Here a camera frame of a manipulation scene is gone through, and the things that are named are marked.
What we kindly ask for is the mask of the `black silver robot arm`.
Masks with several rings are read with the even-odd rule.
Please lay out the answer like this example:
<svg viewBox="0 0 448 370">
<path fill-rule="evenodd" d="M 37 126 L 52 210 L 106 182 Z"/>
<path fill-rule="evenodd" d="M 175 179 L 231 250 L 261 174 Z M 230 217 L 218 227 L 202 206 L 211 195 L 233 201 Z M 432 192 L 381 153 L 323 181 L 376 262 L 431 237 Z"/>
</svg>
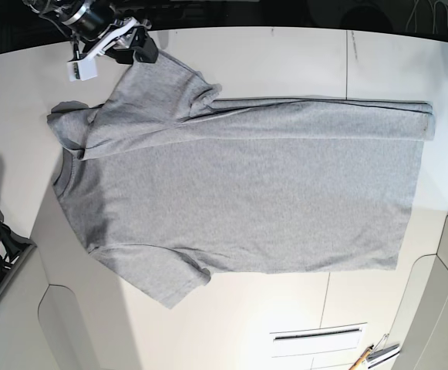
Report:
<svg viewBox="0 0 448 370">
<path fill-rule="evenodd" d="M 26 1 L 40 18 L 70 30 L 73 60 L 108 56 L 119 64 L 155 63 L 159 49 L 150 37 L 151 23 L 114 1 Z"/>
</svg>

